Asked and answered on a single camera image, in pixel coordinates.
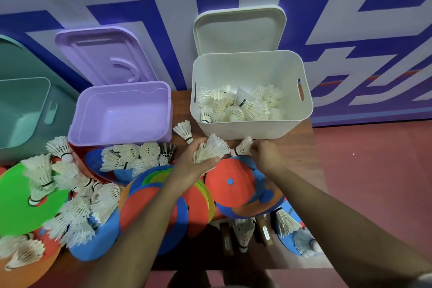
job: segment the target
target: wall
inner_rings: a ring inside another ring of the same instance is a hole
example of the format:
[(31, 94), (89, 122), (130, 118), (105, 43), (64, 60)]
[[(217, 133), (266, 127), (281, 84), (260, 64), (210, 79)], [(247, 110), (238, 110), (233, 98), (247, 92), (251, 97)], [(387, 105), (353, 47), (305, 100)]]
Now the wall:
[(305, 62), (315, 126), (432, 117), (432, 0), (0, 0), (0, 34), (82, 91), (90, 84), (55, 34), (119, 25), (137, 35), (158, 78), (183, 90), (197, 57), (197, 15), (263, 4), (286, 12), (279, 49)]

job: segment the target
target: floor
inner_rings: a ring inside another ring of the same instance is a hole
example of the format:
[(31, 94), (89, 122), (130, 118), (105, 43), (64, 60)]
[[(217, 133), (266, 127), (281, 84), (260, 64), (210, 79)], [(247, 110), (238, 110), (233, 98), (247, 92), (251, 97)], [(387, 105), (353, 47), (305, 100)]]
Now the floor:
[[(314, 133), (329, 193), (432, 260), (432, 121)], [(218, 271), (207, 273), (213, 286), (223, 285)], [(269, 275), (280, 287), (346, 287), (333, 269), (270, 270)], [(166, 287), (171, 276), (152, 272), (145, 288)]]

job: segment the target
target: person's left arm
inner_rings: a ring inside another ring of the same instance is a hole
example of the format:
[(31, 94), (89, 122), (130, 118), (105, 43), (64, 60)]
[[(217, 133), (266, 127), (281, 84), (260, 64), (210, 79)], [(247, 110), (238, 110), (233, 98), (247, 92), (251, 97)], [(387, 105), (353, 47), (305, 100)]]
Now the person's left arm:
[(99, 260), (81, 288), (140, 288), (144, 285), (177, 199), (220, 160), (216, 157), (193, 163), (194, 151), (206, 139), (195, 139), (189, 145), (159, 192)]

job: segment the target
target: purple lid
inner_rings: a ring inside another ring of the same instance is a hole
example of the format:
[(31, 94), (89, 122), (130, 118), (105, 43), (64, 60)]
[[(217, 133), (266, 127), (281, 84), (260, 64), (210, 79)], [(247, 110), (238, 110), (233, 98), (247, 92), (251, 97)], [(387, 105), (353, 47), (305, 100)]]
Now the purple lid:
[(157, 80), (136, 36), (122, 27), (63, 30), (55, 43), (95, 86)]

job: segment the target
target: teal storage bin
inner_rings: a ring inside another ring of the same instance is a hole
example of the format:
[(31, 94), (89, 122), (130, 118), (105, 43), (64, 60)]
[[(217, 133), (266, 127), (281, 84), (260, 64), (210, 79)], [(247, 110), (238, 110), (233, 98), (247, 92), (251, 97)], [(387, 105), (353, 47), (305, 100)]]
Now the teal storage bin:
[(0, 164), (46, 154), (68, 135), (76, 101), (44, 77), (0, 80)]

